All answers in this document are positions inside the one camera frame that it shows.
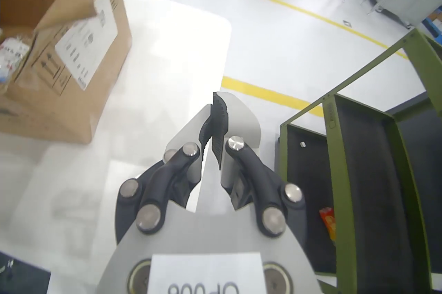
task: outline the white floor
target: white floor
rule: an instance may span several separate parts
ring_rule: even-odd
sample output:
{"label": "white floor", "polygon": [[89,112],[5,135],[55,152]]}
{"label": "white floor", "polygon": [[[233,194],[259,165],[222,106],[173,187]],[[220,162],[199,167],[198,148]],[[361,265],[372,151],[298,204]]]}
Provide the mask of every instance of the white floor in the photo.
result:
{"label": "white floor", "polygon": [[[224,75],[312,102],[366,65],[384,49],[322,20],[269,0],[174,0],[226,18],[232,36]],[[371,13],[362,0],[282,0],[391,45],[407,30],[386,16]],[[207,44],[211,52],[213,42]],[[408,60],[393,55],[355,85],[346,96],[387,110],[423,91]],[[258,116],[261,157],[273,167],[279,124],[295,110],[236,93]],[[305,116],[299,124],[323,131],[323,121]]]}

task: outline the black surface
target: black surface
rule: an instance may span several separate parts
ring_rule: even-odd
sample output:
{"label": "black surface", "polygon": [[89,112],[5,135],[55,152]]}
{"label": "black surface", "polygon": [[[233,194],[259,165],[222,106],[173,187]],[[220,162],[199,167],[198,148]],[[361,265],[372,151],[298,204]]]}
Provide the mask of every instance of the black surface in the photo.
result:
{"label": "black surface", "polygon": [[213,104],[210,106],[212,152],[217,158],[221,169],[222,150],[224,146],[224,135],[229,130],[229,111],[224,100],[213,93]]}
{"label": "black surface", "polygon": [[282,179],[265,166],[254,151],[247,145],[239,151],[229,147],[229,141],[225,143],[225,150],[236,163],[241,166],[241,172],[248,182],[253,195],[253,203],[256,212],[256,223],[259,230],[268,237],[277,237],[280,234],[269,232],[262,223],[262,214],[268,207],[276,207],[284,212],[281,201],[280,187]]}
{"label": "black surface", "polygon": [[358,293],[417,293],[385,120],[339,96],[336,105],[352,192]]}
{"label": "black surface", "polygon": [[0,274],[0,294],[46,294],[51,273],[17,259],[8,268],[12,259],[0,252],[0,268],[6,267]]}
{"label": "black surface", "polygon": [[[305,142],[304,148],[300,146],[301,142]],[[335,274],[336,248],[319,215],[319,210],[333,207],[327,139],[289,125],[287,146],[287,179],[301,188],[307,207],[305,253],[314,271]]]}
{"label": "black surface", "polygon": [[[389,112],[396,113],[419,102],[420,99],[414,98],[410,103]],[[431,272],[442,274],[442,121],[431,108],[400,122],[399,129],[405,141],[420,196]]]}
{"label": "black surface", "polygon": [[158,225],[145,234],[155,234],[164,224],[166,219],[167,203],[172,198],[175,185],[181,179],[186,179],[189,166],[199,157],[200,149],[193,156],[187,156],[181,147],[167,163],[160,166],[153,172],[150,181],[145,185],[145,190],[141,198],[140,209],[148,204],[154,204],[161,210],[161,217]]}

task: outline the white label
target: white label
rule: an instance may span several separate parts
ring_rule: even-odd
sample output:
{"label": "white label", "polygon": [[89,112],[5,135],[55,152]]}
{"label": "white label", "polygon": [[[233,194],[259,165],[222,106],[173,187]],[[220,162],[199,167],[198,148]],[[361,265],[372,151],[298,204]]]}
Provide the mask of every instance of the white label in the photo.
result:
{"label": "white label", "polygon": [[55,45],[55,51],[85,90],[117,37],[110,0],[95,0],[98,16],[76,22]]}
{"label": "white label", "polygon": [[153,255],[148,294],[267,294],[261,255]]}

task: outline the metal bolt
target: metal bolt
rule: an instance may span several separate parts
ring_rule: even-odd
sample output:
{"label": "metal bolt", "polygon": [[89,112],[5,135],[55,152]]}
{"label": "metal bolt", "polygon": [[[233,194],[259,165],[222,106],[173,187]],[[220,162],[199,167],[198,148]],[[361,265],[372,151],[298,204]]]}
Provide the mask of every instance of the metal bolt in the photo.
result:
{"label": "metal bolt", "polygon": [[136,179],[129,179],[123,182],[120,186],[120,195],[123,198],[131,198],[138,191],[138,181]]}
{"label": "metal bolt", "polygon": [[198,153],[198,145],[194,142],[187,142],[183,146],[183,152],[186,156],[195,156]]}
{"label": "metal bolt", "polygon": [[244,147],[244,139],[238,136],[231,136],[229,138],[229,147],[235,151],[239,151]]}
{"label": "metal bolt", "polygon": [[129,274],[127,289],[129,293],[146,294],[150,276],[150,260],[137,263]]}
{"label": "metal bolt", "polygon": [[176,149],[168,149],[166,152],[164,152],[163,155],[163,162],[166,163],[168,162],[173,155],[175,155],[176,153]]}
{"label": "metal bolt", "polygon": [[301,189],[290,182],[284,187],[284,193],[286,193],[287,199],[293,203],[297,203],[302,199]]}
{"label": "metal bolt", "polygon": [[286,229],[286,218],[278,208],[268,207],[262,213],[262,224],[270,233],[280,235]]}
{"label": "metal bolt", "polygon": [[161,210],[155,204],[147,204],[138,211],[135,222],[141,232],[148,233],[156,228],[160,219]]}
{"label": "metal bolt", "polygon": [[282,266],[275,263],[267,263],[263,265],[263,269],[267,294],[293,293],[289,273]]}

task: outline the green metal frame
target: green metal frame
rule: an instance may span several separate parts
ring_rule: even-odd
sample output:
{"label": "green metal frame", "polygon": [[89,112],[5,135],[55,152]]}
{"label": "green metal frame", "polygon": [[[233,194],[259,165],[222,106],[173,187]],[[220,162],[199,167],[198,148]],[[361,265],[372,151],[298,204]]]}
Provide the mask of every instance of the green metal frame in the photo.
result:
{"label": "green metal frame", "polygon": [[[344,82],[340,83],[308,107],[286,120],[280,126],[279,174],[283,180],[287,181],[288,125],[305,113],[308,113],[314,107],[321,103],[323,104],[335,217],[337,222],[336,278],[338,283],[338,288],[334,288],[319,280],[319,284],[324,293],[357,293],[356,245],[352,197],[350,193],[344,142],[334,96],[340,90],[365,75],[368,71],[379,65],[401,48],[404,49],[426,88],[431,105],[435,108],[438,115],[442,117],[442,47],[420,33],[417,29],[414,29]],[[397,122],[408,119],[410,116],[429,108],[431,105],[429,102],[425,101],[394,116],[390,116],[387,113],[376,111],[375,109],[368,107],[375,112],[383,113],[390,119],[390,122],[386,123],[385,130],[390,141],[393,158],[398,169],[401,188],[403,190],[410,243],[412,245],[413,257],[416,265],[415,279],[421,289],[421,293],[431,291],[431,269],[428,244],[419,194],[415,185],[415,179],[409,163],[407,151],[404,147],[404,141],[397,127]]]}

